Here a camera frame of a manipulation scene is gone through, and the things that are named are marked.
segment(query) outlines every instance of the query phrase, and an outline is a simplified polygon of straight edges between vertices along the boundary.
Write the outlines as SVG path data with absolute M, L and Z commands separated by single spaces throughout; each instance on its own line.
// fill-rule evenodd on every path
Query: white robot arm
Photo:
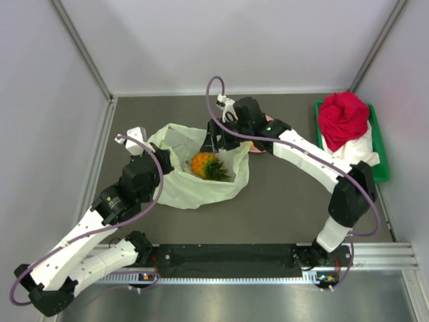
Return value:
M 326 164 L 331 164 L 341 172 L 352 176 L 374 201 L 377 194 L 371 167 L 364 162 L 352 166 L 306 141 L 288 124 L 278 119 L 267 121 L 258 102 L 251 97 L 234 101 L 219 95 L 217 107 L 223 110 L 223 117 L 219 121 L 230 131 L 246 136 L 278 139 L 295 146 L 279 142 L 253 141 L 259 150 L 266 150 L 278 158 L 287 160 L 313 176 L 332 194 L 328 208 L 330 216 L 323 230 L 317 235 L 313 248 L 318 256 L 321 256 L 321 260 L 333 253 L 350 234 L 359 218 L 368 211 L 369 204 L 348 179 Z M 211 119 L 208 121 L 207 136 L 201 151 L 217 152 L 219 148 L 231 150 L 236 148 L 240 141 L 244 139 L 223 131 Z M 316 156 L 325 164 L 311 158 L 309 154 Z
M 142 127 L 130 129 L 127 135 L 150 148 L 160 161 L 164 174 L 171 172 L 169 151 L 146 143 Z M 124 266 L 136 263 L 142 266 L 151 256 L 151 243 L 143 233 L 133 231 L 113 248 L 87 258 L 96 245 L 117 230 L 112 225 L 132 218 L 140 212 L 141 203 L 152 200 L 159 185 L 158 170 L 151 157 L 131 141 L 117 141 L 124 144 L 132 155 L 119 182 L 106 188 L 72 231 L 54 247 L 62 250 L 37 265 L 21 281 L 33 305 L 47 317 L 65 309 L 74 297 L 100 278 Z M 68 241 L 98 229 L 105 231 L 68 244 Z M 15 275 L 21 275 L 28 266 L 19 266 Z

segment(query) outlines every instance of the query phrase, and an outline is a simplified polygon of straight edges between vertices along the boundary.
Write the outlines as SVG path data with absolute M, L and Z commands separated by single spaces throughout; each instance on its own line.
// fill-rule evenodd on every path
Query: green tray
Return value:
M 323 104 L 322 101 L 317 101 L 314 106 L 315 118 L 316 118 L 316 130 L 317 130 L 317 145 L 323 149 L 322 145 L 322 133 L 320 132 L 317 118 L 319 116 L 319 106 Z M 383 140 L 381 139 L 380 128 L 378 127 L 377 116 L 375 115 L 374 106 L 368 104 L 369 107 L 369 123 L 371 124 L 372 137 L 373 137 L 373 151 L 377 152 L 380 157 L 380 163 L 373 166 L 374 182 L 386 182 L 390 179 L 389 164 L 387 163 L 386 153 L 383 147 Z

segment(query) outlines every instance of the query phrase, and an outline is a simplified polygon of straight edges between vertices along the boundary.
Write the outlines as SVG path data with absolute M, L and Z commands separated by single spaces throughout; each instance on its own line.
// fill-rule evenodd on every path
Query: red towel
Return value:
M 328 148 L 335 152 L 368 130 L 369 108 L 350 92 L 334 93 L 319 107 L 318 123 Z

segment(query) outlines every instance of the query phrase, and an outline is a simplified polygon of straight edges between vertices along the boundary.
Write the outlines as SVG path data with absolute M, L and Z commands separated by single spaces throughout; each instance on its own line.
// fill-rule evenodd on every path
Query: white plastic bag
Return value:
M 224 162 L 231 182 L 203 180 L 192 172 L 192 157 L 198 153 L 205 138 L 203 129 L 170 123 L 148 139 L 159 148 L 170 150 L 174 167 L 174 171 L 164 177 L 164 189 L 158 203 L 179 209 L 197 209 L 201 205 L 232 199 L 247 185 L 250 142 L 217 154 Z

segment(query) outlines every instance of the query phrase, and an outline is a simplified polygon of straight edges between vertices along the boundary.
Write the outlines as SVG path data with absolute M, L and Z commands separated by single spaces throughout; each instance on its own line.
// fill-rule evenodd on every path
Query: gray floor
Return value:
M 313 285 L 159 285 L 140 296 L 112 290 L 86 305 L 111 287 L 84 290 L 60 321 L 416 321 L 400 272 L 351 272 L 333 293 Z
M 301 136 L 314 143 L 313 106 L 325 96 L 254 95 L 267 115 L 289 123 Z M 118 133 L 143 126 L 150 136 L 167 123 L 205 129 L 207 119 L 203 96 L 120 98 L 97 193 L 116 182 L 122 167 L 129 162 L 128 152 L 113 140 Z M 249 184 L 234 199 L 197 210 L 157 205 L 146 217 L 132 227 L 121 228 L 111 238 L 141 230 L 155 244 L 311 242 L 328 217 L 330 194 L 306 173 L 268 154 L 252 154 L 249 163 Z M 370 211 L 361 218 L 355 231 L 371 231 L 374 226 Z M 391 242 L 392 239 L 383 221 L 380 234 L 366 239 L 355 238 L 355 241 Z

